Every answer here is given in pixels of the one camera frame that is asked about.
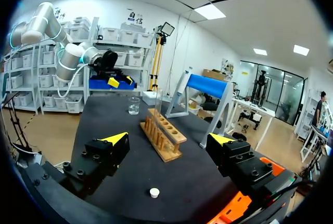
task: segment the blue box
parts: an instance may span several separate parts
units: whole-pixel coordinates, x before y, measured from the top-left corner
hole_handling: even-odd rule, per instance
[[[92,76],[89,79],[89,88],[90,89],[105,89],[105,90],[110,90],[110,89],[118,89],[118,90],[133,90],[135,86],[135,81],[132,82],[131,85],[124,81],[119,81],[119,86],[118,88],[115,88],[111,85],[108,85],[108,83],[105,80],[97,80],[97,76]]]

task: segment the black cable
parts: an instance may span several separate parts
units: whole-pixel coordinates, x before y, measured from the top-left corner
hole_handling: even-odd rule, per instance
[[[247,219],[249,216],[251,216],[255,211],[257,211],[258,209],[265,207],[269,202],[271,202],[273,199],[281,196],[282,194],[288,192],[289,190],[292,190],[294,188],[297,188],[298,186],[301,185],[308,185],[308,184],[315,184],[315,181],[310,181],[310,180],[304,180],[304,181],[299,181],[296,182],[284,189],[281,189],[280,191],[276,192],[275,194],[271,195],[268,199],[264,200],[261,204],[261,206],[259,205],[257,208],[253,208],[252,211],[244,214],[243,216],[239,217],[237,220],[233,221],[232,224],[238,224],[241,223],[243,220]]]

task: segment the white desk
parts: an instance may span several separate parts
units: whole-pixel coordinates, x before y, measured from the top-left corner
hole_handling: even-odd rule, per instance
[[[241,105],[241,106],[243,106],[243,107],[249,108],[250,110],[256,111],[256,112],[258,112],[258,114],[260,114],[260,115],[266,115],[266,116],[269,116],[269,117],[270,117],[270,119],[269,119],[269,121],[268,121],[268,123],[267,123],[267,126],[266,126],[266,128],[265,128],[265,131],[264,131],[264,133],[262,134],[262,136],[261,136],[261,138],[260,138],[260,140],[259,140],[257,146],[255,147],[255,150],[257,150],[257,149],[259,148],[260,144],[262,143],[262,141],[264,140],[264,137],[265,137],[265,135],[266,135],[266,132],[267,132],[268,128],[269,128],[270,125],[271,125],[272,119],[275,117],[275,112],[272,111],[272,110],[270,110],[270,109],[267,109],[267,108],[265,108],[265,107],[263,107],[263,108],[264,108],[266,111],[263,110],[263,109],[260,109],[257,105],[251,103],[250,101],[244,101],[244,100],[240,100],[240,99],[236,99],[236,98],[233,98],[233,101],[236,102],[236,104],[235,104],[235,107],[234,107],[233,113],[232,113],[232,115],[231,115],[231,118],[229,119],[229,125],[228,125],[228,127],[227,127],[227,133],[229,133],[229,132],[232,131],[232,129],[231,129],[231,127],[232,127],[232,122],[233,122],[233,119],[234,119],[234,116],[235,116],[235,113],[236,113],[236,110],[237,110],[237,106],[238,106],[238,105]]]
[[[311,133],[314,131],[314,139],[313,142],[311,142],[311,145],[309,148],[306,147],[306,144],[308,143],[309,139],[310,139],[310,136],[311,136]],[[312,148],[317,144],[317,140],[318,140],[318,137],[322,138],[323,140],[327,141],[327,137],[323,136],[322,133],[318,132],[317,128],[313,127],[313,125],[311,125],[311,130],[310,130],[310,133],[306,139],[306,141],[304,142],[304,145],[301,149],[301,158],[302,158],[302,163],[304,163],[305,159],[307,158],[307,156],[310,154]]]

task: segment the yellow block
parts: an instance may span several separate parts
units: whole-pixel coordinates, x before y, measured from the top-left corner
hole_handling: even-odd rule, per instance
[[[100,140],[101,141],[112,142],[112,144],[115,145],[126,134],[128,135],[129,133],[128,132],[124,132],[124,133],[121,133],[121,134],[118,134],[118,135],[115,135],[115,136],[112,136],[112,137],[107,137],[107,138],[104,138],[104,139],[100,139]]]
[[[130,85],[133,83],[133,80],[131,79],[130,76],[127,76],[127,78],[131,81]]]
[[[234,139],[230,139],[230,138],[227,138],[227,137],[221,137],[219,135],[216,135],[214,133],[209,133],[209,135],[211,135],[221,146],[226,143],[226,142],[229,142],[229,141],[236,141]]]
[[[118,88],[119,82],[114,79],[114,77],[109,78],[108,85]]]

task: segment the blue foam roller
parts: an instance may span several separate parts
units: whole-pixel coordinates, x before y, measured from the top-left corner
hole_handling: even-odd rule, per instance
[[[199,90],[203,93],[207,93],[208,95],[222,98],[227,83],[219,80],[214,80],[209,77],[191,74],[191,77],[187,82],[187,86]]]

